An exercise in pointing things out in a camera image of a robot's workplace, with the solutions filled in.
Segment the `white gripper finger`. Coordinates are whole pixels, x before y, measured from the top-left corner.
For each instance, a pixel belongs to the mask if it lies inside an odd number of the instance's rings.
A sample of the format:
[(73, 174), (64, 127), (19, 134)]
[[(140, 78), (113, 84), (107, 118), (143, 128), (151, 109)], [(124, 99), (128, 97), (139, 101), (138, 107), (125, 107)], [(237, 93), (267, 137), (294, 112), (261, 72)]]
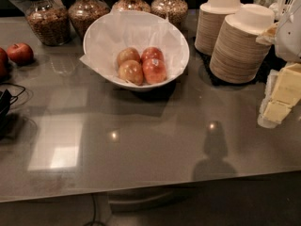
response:
[(269, 102), (271, 94), (273, 92), (275, 83), (277, 81), (277, 75), (278, 75), (278, 71), (271, 70), (267, 76), (265, 91), (264, 91), (264, 98), (261, 101), (261, 106), (259, 109), (259, 116), (257, 119), (258, 125), (263, 128), (267, 128), (267, 129), (274, 129), (277, 127), (277, 124), (275, 122), (269, 121), (263, 116), (263, 112), (268, 105), (268, 102)]

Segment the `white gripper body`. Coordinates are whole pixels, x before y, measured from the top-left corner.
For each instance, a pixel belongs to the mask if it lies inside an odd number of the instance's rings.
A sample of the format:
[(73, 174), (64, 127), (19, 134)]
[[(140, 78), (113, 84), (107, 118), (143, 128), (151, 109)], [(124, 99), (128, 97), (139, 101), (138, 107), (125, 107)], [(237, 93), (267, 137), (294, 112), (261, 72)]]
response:
[(262, 32), (256, 42), (274, 45), (275, 54), (287, 62), (301, 62), (301, 2), (288, 6), (277, 25)]

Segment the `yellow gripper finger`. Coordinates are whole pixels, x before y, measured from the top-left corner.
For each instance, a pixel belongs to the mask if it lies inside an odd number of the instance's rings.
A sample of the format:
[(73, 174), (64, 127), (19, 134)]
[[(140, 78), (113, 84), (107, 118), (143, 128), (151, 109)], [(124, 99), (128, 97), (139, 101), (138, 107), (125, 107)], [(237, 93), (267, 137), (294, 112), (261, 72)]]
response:
[(281, 124), (300, 100), (301, 64), (286, 65), (277, 74), (276, 83), (262, 116), (268, 121)]

